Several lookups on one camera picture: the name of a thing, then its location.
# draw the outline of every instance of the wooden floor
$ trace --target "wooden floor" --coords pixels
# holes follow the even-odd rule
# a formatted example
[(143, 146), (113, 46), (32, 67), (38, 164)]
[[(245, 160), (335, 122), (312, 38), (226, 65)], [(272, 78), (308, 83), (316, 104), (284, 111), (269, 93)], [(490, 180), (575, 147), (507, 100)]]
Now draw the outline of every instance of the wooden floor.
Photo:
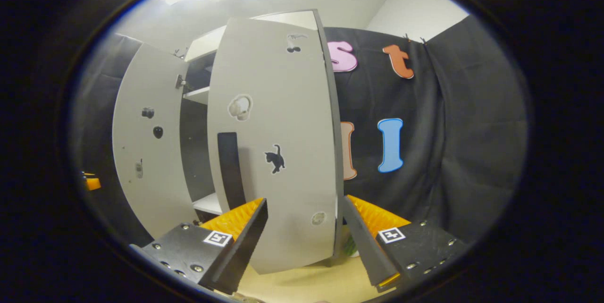
[(342, 258), (341, 264), (316, 264), (258, 275), (248, 266), (238, 292), (266, 303), (360, 303), (386, 294), (371, 286), (360, 257)]

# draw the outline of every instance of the white wall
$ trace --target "white wall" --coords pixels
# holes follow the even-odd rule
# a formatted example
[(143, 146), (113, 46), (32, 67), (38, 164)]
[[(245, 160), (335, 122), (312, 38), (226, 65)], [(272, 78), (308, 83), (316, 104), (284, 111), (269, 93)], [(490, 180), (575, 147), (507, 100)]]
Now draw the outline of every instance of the white wall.
[(468, 13), (451, 0), (386, 0), (367, 30), (421, 42), (463, 20)]
[(230, 17), (257, 17), (279, 11), (319, 9), (323, 26), (364, 29), (385, 0), (145, 0), (114, 31), (178, 54)]

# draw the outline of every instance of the open cabinet door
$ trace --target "open cabinet door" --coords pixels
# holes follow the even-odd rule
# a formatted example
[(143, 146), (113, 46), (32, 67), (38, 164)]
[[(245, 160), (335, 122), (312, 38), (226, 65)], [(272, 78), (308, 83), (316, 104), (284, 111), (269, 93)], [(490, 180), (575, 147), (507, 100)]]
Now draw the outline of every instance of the open cabinet door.
[(258, 273), (330, 258), (339, 240), (339, 109), (319, 33), (233, 18), (214, 60), (208, 103), (212, 178), (220, 207), (232, 209), (217, 135), (236, 133), (245, 200), (264, 197), (268, 204), (268, 221), (251, 258)]
[[(113, 152), (119, 182), (147, 232), (158, 239), (197, 219), (181, 159), (179, 120), (188, 64), (143, 44), (119, 87), (113, 118)], [(153, 116), (143, 116), (143, 109)]]

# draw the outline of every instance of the letter cutout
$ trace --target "letter cutout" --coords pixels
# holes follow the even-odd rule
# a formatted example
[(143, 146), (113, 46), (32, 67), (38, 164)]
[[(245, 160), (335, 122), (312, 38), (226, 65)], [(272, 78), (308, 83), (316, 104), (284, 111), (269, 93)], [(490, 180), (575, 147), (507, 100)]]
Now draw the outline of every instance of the letter cutout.
[(346, 41), (328, 42), (329, 55), (332, 57), (334, 72), (349, 72), (355, 69), (358, 62), (353, 54), (352, 46)]
[(354, 131), (352, 122), (341, 122), (342, 131), (342, 163), (344, 165), (344, 180), (356, 177), (356, 170), (352, 167), (352, 153), (350, 152), (350, 136)]
[(382, 131), (384, 138), (384, 158), (382, 164), (377, 168), (382, 173), (398, 170), (403, 166), (401, 159), (401, 127), (403, 120), (389, 118), (380, 120), (377, 129)]
[(384, 47), (382, 51), (390, 56), (392, 69), (394, 69), (394, 72), (399, 77), (404, 77), (405, 79), (410, 79), (413, 77), (413, 69), (409, 69), (405, 65), (405, 59), (409, 59), (409, 55), (404, 51), (401, 51), (399, 46), (389, 45), (388, 47)]

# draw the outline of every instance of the blue letter i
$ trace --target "blue letter i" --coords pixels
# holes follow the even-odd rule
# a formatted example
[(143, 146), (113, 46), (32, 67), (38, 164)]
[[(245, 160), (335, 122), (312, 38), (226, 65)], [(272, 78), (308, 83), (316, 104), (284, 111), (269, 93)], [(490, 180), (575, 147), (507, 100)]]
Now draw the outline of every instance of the blue letter i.
[(377, 123), (377, 129), (384, 137), (384, 159), (377, 170), (382, 173), (392, 172), (403, 166), (401, 159), (401, 127), (403, 120), (399, 118), (383, 119)]

